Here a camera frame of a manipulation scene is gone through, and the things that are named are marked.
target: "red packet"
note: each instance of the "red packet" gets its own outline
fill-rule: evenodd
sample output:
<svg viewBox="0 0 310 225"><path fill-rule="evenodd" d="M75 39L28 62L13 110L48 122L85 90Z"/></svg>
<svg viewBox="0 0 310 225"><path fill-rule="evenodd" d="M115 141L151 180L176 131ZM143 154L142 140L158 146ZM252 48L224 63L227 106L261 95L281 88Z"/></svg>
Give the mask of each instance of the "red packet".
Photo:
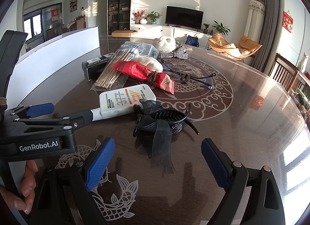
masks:
<svg viewBox="0 0 310 225"><path fill-rule="evenodd" d="M112 65L112 69L115 69L122 74L129 75L130 77L135 78L139 81L146 80L148 76L152 73L152 70L150 68L134 60L119 60Z"/></svg>
<svg viewBox="0 0 310 225"><path fill-rule="evenodd" d="M139 81L146 80L153 73L149 67L134 60L119 60L112 65L112 69L117 70L122 74L129 75ZM169 75L165 73L157 73L154 85L174 95L175 82L171 80Z"/></svg>
<svg viewBox="0 0 310 225"><path fill-rule="evenodd" d="M165 73L157 73L154 85L174 95L175 82L170 79L169 75Z"/></svg>

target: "silver bow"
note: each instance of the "silver bow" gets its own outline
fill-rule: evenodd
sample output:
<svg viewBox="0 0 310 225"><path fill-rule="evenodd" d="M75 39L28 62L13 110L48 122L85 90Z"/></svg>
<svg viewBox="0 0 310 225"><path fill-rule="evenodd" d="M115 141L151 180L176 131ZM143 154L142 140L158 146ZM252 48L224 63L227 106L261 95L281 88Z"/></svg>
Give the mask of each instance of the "silver bow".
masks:
<svg viewBox="0 0 310 225"><path fill-rule="evenodd" d="M188 54L185 51L184 47L180 47L179 49L177 49L176 51L172 51L170 53L161 53L160 57L165 59L165 58L172 58L172 57L177 57L179 59L184 59L187 60L188 58Z"/></svg>

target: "black box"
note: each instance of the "black box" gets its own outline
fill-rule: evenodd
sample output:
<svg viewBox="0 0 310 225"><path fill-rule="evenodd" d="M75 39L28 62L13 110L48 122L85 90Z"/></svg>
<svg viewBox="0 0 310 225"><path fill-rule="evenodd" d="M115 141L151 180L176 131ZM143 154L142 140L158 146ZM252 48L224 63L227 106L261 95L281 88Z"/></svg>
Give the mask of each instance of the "black box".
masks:
<svg viewBox="0 0 310 225"><path fill-rule="evenodd" d="M95 80L99 77L113 54L114 53L105 54L101 57L82 62L82 69L88 81Z"/></svg>

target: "white cat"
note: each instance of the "white cat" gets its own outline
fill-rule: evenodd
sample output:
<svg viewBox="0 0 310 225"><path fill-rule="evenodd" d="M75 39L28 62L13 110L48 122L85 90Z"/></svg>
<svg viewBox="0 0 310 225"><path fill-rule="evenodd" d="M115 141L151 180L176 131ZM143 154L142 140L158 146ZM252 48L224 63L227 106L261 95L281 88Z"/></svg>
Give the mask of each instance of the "white cat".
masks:
<svg viewBox="0 0 310 225"><path fill-rule="evenodd" d="M297 64L297 68L298 68L301 72L305 72L305 70L306 70L308 57L309 57L309 55L307 55L306 53L303 53L302 59L301 59L301 60L298 62L298 64Z"/></svg>

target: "gray curtain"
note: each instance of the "gray curtain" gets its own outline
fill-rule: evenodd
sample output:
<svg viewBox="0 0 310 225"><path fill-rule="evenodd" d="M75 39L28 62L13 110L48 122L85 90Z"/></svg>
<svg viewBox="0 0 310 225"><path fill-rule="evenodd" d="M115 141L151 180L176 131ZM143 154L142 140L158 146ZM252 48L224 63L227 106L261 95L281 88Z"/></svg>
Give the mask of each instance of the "gray curtain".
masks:
<svg viewBox="0 0 310 225"><path fill-rule="evenodd" d="M266 5L266 15L263 23L263 29L260 36L259 43L262 45L257 51L252 67L263 72L272 49L276 27L278 24L279 15L279 0L261 0Z"/></svg>

